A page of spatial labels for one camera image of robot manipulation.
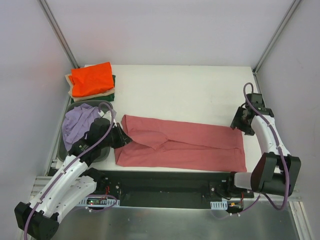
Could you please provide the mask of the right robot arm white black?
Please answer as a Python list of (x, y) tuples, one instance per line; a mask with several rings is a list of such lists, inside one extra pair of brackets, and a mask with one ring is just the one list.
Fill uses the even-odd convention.
[(215, 192), (231, 199), (244, 191), (288, 198), (292, 195), (301, 168), (299, 157), (284, 146), (276, 128), (273, 111), (265, 106), (260, 93), (245, 94), (230, 127), (245, 135), (256, 136), (261, 157), (252, 172), (231, 172)]

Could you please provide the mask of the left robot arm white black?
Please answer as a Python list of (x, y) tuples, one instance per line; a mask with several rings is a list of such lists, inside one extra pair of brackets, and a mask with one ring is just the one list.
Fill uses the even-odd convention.
[(91, 164), (103, 148), (118, 149), (132, 142), (114, 119), (97, 118), (89, 131), (75, 142), (60, 169), (28, 203), (14, 209), (23, 238), (50, 240), (68, 213), (90, 194), (106, 192), (106, 176)]

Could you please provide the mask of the pink t shirt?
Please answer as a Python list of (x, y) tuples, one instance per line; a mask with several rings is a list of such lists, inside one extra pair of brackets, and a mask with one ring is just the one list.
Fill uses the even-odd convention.
[(114, 151), (118, 166), (247, 171), (240, 130), (131, 115), (124, 115), (121, 124), (132, 141)]

